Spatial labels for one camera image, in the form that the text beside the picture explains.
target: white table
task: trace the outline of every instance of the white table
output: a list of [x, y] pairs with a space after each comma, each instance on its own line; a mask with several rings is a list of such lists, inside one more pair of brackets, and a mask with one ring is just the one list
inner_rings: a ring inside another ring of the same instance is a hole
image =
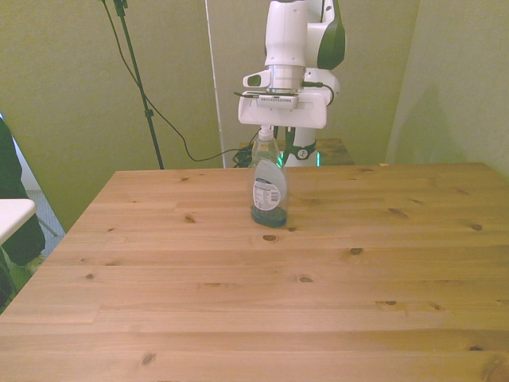
[[37, 210], [30, 199], [0, 199], [0, 245], [15, 233]]

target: bottle label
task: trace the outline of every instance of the bottle label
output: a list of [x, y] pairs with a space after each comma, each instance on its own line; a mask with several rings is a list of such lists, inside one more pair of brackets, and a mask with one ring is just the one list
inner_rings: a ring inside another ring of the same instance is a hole
[[253, 201], [257, 209], [270, 211], [278, 207], [281, 201], [281, 193], [278, 187], [265, 179], [257, 177], [253, 185]]

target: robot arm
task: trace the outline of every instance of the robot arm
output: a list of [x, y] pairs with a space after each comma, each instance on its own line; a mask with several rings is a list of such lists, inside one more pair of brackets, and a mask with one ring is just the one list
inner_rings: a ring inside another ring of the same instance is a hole
[[[246, 76], [239, 120], [246, 124], [323, 128], [339, 83], [328, 72], [344, 59], [338, 0], [273, 0], [266, 26], [266, 69]], [[304, 82], [326, 89], [304, 89]]]

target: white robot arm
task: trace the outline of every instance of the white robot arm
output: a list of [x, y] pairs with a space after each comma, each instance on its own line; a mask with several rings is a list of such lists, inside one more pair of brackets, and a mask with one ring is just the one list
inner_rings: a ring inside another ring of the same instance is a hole
[[266, 26], [266, 69], [246, 76], [239, 102], [245, 124], [293, 128], [287, 166], [316, 165], [315, 129], [339, 92], [330, 73], [344, 59], [346, 37], [338, 0], [273, 0]]

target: bottle cap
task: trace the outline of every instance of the bottle cap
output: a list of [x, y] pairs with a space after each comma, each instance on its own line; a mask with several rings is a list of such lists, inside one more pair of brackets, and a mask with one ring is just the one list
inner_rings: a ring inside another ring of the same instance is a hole
[[258, 132], [258, 138], [262, 141], [270, 141], [274, 137], [274, 132], [270, 129], [270, 125], [262, 125], [262, 129]]

